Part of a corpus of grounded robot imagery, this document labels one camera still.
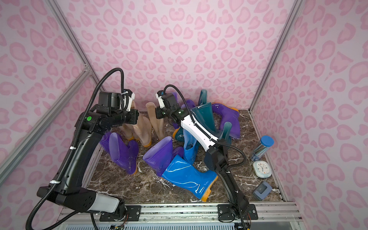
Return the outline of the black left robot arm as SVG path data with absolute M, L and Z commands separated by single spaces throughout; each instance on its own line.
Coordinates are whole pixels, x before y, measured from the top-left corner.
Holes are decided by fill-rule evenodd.
M 50 193 L 48 201 L 77 212 L 109 213 L 115 220 L 125 217 L 127 210 L 123 200 L 83 188 L 82 181 L 90 159 L 106 132 L 122 124 L 136 124 L 139 112 L 131 107 L 134 98 L 134 93 L 128 89 L 120 94 L 100 92 L 98 104 L 81 113 L 75 125 L 81 130 L 74 154 L 64 159 L 69 165 L 61 166 L 55 175 L 56 188 Z

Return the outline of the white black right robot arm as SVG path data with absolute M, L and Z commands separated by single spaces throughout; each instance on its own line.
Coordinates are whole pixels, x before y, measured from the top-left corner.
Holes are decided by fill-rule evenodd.
M 246 211 L 249 200 L 232 175 L 232 169 L 242 166 L 247 158 L 242 150 L 229 143 L 231 123 L 226 122 L 223 130 L 218 131 L 212 104 L 203 102 L 204 96 L 200 97 L 199 105 L 194 108 L 188 107 L 187 103 L 181 108 L 175 96 L 165 89 L 158 91 L 156 98 L 159 101 L 155 109 L 157 119 L 170 118 L 200 143 L 206 152 L 204 162 L 207 168 L 215 172 L 224 184 L 231 213 L 241 221 L 249 220 Z

